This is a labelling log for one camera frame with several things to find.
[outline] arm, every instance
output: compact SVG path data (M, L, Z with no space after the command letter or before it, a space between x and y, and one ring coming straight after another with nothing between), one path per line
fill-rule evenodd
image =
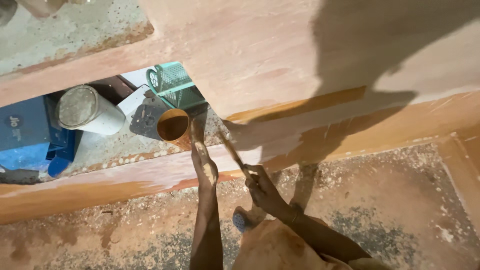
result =
M359 258L371 258L350 238L321 225L290 207L270 181L263 166L247 165L247 168L257 173L257 175L252 174L255 182L248 186L254 204L290 227L318 254L327 254L345 263Z
M198 211L190 269L223 269L222 237L216 200L218 169L203 144L192 136L192 161L198 176Z

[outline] paint brush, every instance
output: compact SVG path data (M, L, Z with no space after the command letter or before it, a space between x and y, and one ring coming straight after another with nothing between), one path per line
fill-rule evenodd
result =
M218 132L220 135L220 138L222 139L223 143L225 144L225 148L227 148L227 151L230 153L230 156L233 158L233 160L239 165L241 171L246 177L245 180L245 185L250 186L251 183L254 183L255 180L252 178L250 175L250 172L248 171L247 167L245 167L245 164L241 161L240 156L237 154L235 151L235 148L233 148L232 143L225 138L222 132Z

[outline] dirty floor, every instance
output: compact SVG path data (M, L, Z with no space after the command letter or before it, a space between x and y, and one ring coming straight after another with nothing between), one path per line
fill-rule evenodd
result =
M479 267L480 241L435 145L300 166L272 179L286 201L306 205L306 214L397 269ZM240 242L232 212L251 209L243 181L218 184L225 269ZM191 188L0 226L0 269L187 269L197 201ZM264 217L258 209L251 215Z

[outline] dusty container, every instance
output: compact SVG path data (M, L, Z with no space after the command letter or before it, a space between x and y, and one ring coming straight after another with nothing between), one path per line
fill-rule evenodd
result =
M91 86L75 86L57 105L60 126L112 135L125 123L125 115Z
M162 140L191 150L190 117L184 110L170 109L160 116L156 124L156 131Z

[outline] jio logo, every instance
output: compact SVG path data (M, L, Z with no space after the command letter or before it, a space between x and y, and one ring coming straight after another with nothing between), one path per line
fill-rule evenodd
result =
M4 121L5 125L11 128L18 128L21 127L24 123L24 118L21 115L14 114L7 116Z

